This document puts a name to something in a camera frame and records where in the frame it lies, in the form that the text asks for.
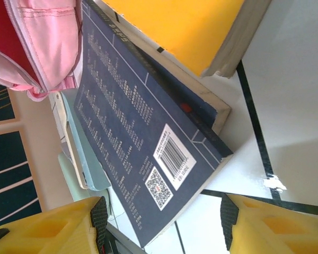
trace pink backpack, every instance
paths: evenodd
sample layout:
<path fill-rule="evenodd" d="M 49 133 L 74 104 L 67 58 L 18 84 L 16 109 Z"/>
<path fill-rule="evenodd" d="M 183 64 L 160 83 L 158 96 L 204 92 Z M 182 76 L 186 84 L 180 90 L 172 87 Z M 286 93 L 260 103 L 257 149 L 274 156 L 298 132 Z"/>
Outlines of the pink backpack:
<path fill-rule="evenodd" d="M 0 84 L 34 101 L 77 87 L 81 1 L 0 0 Z"/>

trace dark blue book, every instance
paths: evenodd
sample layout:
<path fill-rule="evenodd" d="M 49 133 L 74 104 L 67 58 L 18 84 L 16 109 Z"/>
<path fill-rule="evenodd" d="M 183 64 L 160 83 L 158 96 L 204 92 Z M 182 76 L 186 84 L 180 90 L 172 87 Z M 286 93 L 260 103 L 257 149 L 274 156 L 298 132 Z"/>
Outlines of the dark blue book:
<path fill-rule="evenodd" d="M 232 152 L 92 0 L 82 9 L 76 113 L 143 247 Z"/>
<path fill-rule="evenodd" d="M 118 28 L 142 53 L 144 58 L 155 67 L 157 72 L 166 79 L 177 92 L 187 100 L 190 106 L 214 132 L 219 134 L 231 111 L 231 108 L 214 93 L 198 82 L 198 77 L 188 70 L 180 68 L 171 59 L 150 46 L 137 33 L 133 33 L 126 26 L 116 22 Z"/>

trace yellow foam block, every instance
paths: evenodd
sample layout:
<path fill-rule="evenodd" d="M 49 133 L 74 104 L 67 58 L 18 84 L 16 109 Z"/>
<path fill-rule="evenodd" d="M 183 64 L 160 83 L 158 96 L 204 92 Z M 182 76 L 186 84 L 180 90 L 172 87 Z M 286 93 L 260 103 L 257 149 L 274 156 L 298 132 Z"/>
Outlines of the yellow foam block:
<path fill-rule="evenodd" d="M 209 67 L 244 0 L 106 0 L 196 75 Z"/>
<path fill-rule="evenodd" d="M 243 196 L 229 197 L 239 208 L 231 254 L 318 254 L 318 217 Z"/>
<path fill-rule="evenodd" d="M 0 254 L 98 254 L 90 211 L 91 197 L 0 226 L 10 232 L 0 239 Z"/>

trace tile grout line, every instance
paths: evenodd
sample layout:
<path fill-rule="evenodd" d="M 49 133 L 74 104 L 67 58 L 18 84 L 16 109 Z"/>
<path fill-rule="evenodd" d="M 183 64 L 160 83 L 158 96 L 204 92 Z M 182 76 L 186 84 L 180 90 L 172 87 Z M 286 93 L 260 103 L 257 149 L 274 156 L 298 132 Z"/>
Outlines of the tile grout line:
<path fill-rule="evenodd" d="M 242 61 L 240 61 L 238 66 L 237 66 L 237 73 L 238 73 L 239 81 L 240 81 L 242 91 L 244 94 L 246 106 L 247 106 L 248 111 L 249 111 L 251 123 L 253 126 L 254 135 L 255 135 L 255 138 L 257 140 L 257 145 L 258 145 L 260 157 L 261 157 L 261 160 L 262 160 L 262 163 L 264 166 L 265 174 L 267 177 L 272 177 L 273 170 L 272 170 L 270 157 L 269 157 L 269 154 L 267 151 L 267 147 L 266 147 L 264 136 L 263 136 L 263 133 L 261 130 L 261 125 L 259 122 L 258 114 L 257 114 L 257 111 L 256 111 L 255 106 L 254 106 L 253 97 L 251 94 L 249 82 L 248 82 Z M 276 189 L 270 188 L 270 191 L 271 191 L 271 196 L 273 199 L 281 200 L 280 194 Z"/>
<path fill-rule="evenodd" d="M 183 242 L 182 242 L 181 234 L 180 234 L 180 231 L 179 231 L 178 223 L 175 221 L 175 222 L 174 222 L 174 225 L 175 225 L 176 232 L 177 232 L 177 234 L 178 234 L 178 238 L 179 238 L 179 242 L 180 242 L 180 245 L 181 245 L 182 253 L 183 253 L 183 254 L 186 254 L 186 252 L 185 252 L 185 247 L 184 247 L 184 244 L 183 244 Z"/>

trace black line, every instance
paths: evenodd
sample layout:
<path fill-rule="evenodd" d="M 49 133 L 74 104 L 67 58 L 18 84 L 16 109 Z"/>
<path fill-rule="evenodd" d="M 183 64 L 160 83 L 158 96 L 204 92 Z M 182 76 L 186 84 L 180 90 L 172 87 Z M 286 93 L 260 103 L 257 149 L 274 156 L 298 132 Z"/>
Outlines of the black line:
<path fill-rule="evenodd" d="M 114 12 L 114 14 L 116 16 L 116 20 L 120 23 L 118 13 Z"/>
<path fill-rule="evenodd" d="M 184 244 L 182 243 L 182 239 L 181 239 L 181 235 L 180 235 L 178 223 L 175 221 L 175 222 L 174 222 L 174 225 L 175 225 L 176 232 L 178 233 L 178 237 L 179 237 L 179 241 L 180 241 L 182 253 L 183 253 L 183 254 L 186 254 L 185 248 L 184 248 Z"/>
<path fill-rule="evenodd" d="M 159 47 L 159 48 L 157 48 L 157 51 L 158 51 L 159 53 L 161 53 L 161 52 L 164 51 L 164 49 L 163 49 L 162 47 Z"/>
<path fill-rule="evenodd" d="M 119 230 L 119 226 L 118 226 L 118 222 L 117 222 L 117 217 L 116 217 L 116 215 L 115 215 L 115 213 L 114 213 L 114 210 L 113 210 L 113 207 L 112 207 L 112 205 L 111 205 L 110 207 L 111 207 L 111 209 L 112 209 L 112 212 L 113 212 L 113 217 L 114 217 L 114 221 L 116 222 L 116 225 L 117 225 L 117 229 Z"/>
<path fill-rule="evenodd" d="M 267 152 L 266 143 L 264 140 L 263 133 L 261 131 L 259 118 L 257 115 L 257 111 L 255 109 L 255 106 L 254 106 L 249 82 L 248 82 L 248 79 L 246 77 L 246 73 L 245 73 L 242 61 L 240 61 L 238 66 L 237 66 L 237 73 L 239 76 L 240 84 L 242 86 L 243 94 L 244 94 L 245 101 L 246 101 L 246 106 L 248 107 L 250 119 L 251 119 L 252 126 L 253 126 L 254 135 L 255 135 L 255 138 L 257 140 L 259 153 L 260 153 L 261 160 L 263 162 L 265 174 L 267 177 L 273 177 L 273 170 L 272 170 L 270 157 L 269 157 L 269 154 Z M 271 190 L 271 196 L 273 199 L 281 200 L 280 194 L 276 189 L 270 188 L 270 190 Z"/>
<path fill-rule="evenodd" d="M 201 194 L 213 196 L 213 197 L 223 197 L 225 193 L 218 192 L 216 190 L 211 190 L 211 189 L 204 189 L 201 192 Z M 243 195 L 243 196 L 253 198 L 259 201 L 263 201 L 265 203 L 269 203 L 272 205 L 277 205 L 289 210 L 318 215 L 317 205 L 308 205 L 308 204 L 295 203 L 295 202 L 284 201 L 284 200 L 276 200 L 276 199 L 270 199 L 270 198 L 264 198 L 264 197 L 253 197 L 253 196 L 247 196 L 247 195 Z"/>
<path fill-rule="evenodd" d="M 118 251 L 118 247 L 117 247 L 116 241 L 115 240 L 111 240 L 110 244 L 111 244 L 111 248 L 112 248 L 113 254 L 114 253 L 118 254 L 119 251 Z"/>

